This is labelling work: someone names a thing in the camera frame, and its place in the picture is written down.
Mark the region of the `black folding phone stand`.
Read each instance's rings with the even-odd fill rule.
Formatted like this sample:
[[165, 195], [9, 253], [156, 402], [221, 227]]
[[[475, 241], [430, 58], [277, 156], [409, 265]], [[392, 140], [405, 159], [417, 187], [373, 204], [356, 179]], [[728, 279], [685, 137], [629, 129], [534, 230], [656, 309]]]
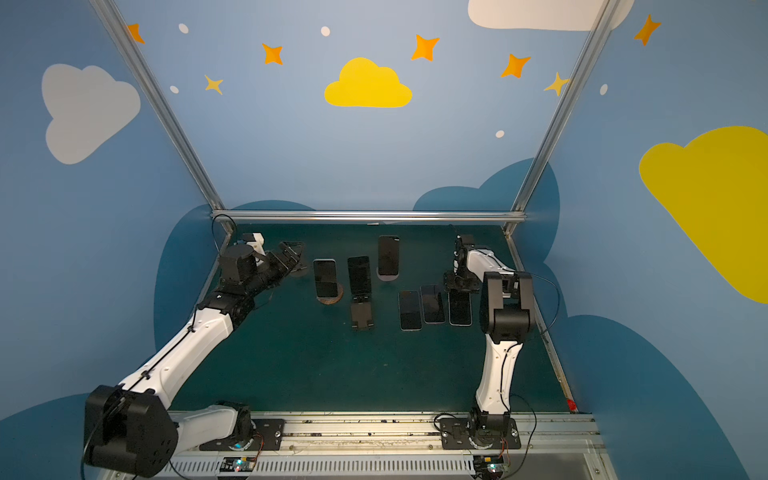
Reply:
[[369, 295], [354, 297], [350, 305], [350, 313], [351, 325], [355, 331], [365, 331], [373, 328], [373, 310]]

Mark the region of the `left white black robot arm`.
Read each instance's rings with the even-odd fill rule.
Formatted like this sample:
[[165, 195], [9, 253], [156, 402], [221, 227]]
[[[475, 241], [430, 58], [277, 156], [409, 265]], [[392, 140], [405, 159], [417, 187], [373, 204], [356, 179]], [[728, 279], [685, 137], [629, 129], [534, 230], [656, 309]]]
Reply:
[[207, 443], [249, 447], [256, 433], [248, 406], [220, 401], [187, 413], [170, 407], [208, 355], [255, 310], [257, 296], [299, 266], [304, 248], [288, 241], [266, 251], [260, 235], [226, 247], [218, 284], [179, 332], [117, 385], [100, 385], [87, 397], [80, 466], [151, 478], [175, 454]]

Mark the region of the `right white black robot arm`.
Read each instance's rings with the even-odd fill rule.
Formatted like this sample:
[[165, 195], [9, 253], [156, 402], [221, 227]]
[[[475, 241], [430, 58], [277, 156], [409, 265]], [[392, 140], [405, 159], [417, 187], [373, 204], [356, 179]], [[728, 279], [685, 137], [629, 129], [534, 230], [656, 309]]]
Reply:
[[532, 275], [513, 269], [494, 251], [458, 235], [451, 270], [444, 274], [448, 320], [472, 323], [472, 296], [480, 296], [478, 323], [485, 338], [482, 377], [470, 410], [468, 444], [478, 449], [501, 447], [512, 434], [510, 388], [517, 357], [536, 326]]

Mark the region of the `white-edged phone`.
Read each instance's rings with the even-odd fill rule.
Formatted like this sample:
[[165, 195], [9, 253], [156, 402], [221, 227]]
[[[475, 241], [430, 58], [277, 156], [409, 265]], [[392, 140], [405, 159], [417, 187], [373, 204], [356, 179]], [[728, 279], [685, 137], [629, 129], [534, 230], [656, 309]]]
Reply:
[[472, 325], [471, 293], [451, 289], [448, 292], [449, 324], [456, 327]]

